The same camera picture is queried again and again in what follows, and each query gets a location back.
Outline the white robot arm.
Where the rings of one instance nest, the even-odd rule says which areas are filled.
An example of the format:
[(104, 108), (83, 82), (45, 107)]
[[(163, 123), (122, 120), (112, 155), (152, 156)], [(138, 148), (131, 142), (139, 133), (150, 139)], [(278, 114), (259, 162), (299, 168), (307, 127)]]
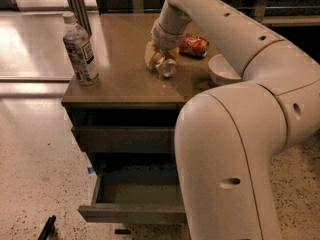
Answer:
[(239, 75), (182, 108), (175, 156), (191, 240), (282, 240), (271, 158), (320, 127), (320, 66), (221, 0), (165, 0), (151, 31), (177, 47), (195, 22)]

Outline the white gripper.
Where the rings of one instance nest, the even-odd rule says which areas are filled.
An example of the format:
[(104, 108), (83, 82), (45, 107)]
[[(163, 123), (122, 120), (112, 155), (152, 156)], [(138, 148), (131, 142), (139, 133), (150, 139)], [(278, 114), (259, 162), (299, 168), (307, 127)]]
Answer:
[(154, 22), (151, 30), (152, 41), (148, 42), (145, 49), (145, 64), (148, 69), (156, 71), (164, 61), (162, 51), (168, 51), (171, 59), (176, 59), (179, 55), (178, 46), (184, 37), (185, 25), (169, 22), (165, 23), (160, 19)]

